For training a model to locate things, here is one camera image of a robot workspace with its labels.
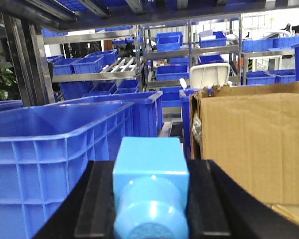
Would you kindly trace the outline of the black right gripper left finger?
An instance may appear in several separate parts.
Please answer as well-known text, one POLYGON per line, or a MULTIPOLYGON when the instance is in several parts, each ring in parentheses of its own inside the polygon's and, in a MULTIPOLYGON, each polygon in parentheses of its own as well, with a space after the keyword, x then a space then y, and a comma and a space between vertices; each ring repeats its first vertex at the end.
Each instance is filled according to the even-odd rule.
POLYGON ((35 239, 113 239, 114 161, 90 161, 82 177, 35 239))

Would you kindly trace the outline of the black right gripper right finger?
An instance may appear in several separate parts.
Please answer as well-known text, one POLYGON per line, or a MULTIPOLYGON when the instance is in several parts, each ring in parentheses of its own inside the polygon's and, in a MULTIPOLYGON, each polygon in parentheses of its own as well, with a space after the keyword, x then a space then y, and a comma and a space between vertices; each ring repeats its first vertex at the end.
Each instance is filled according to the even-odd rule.
POLYGON ((299 226, 258 201, 212 160, 187 160, 191 239, 299 239, 299 226))

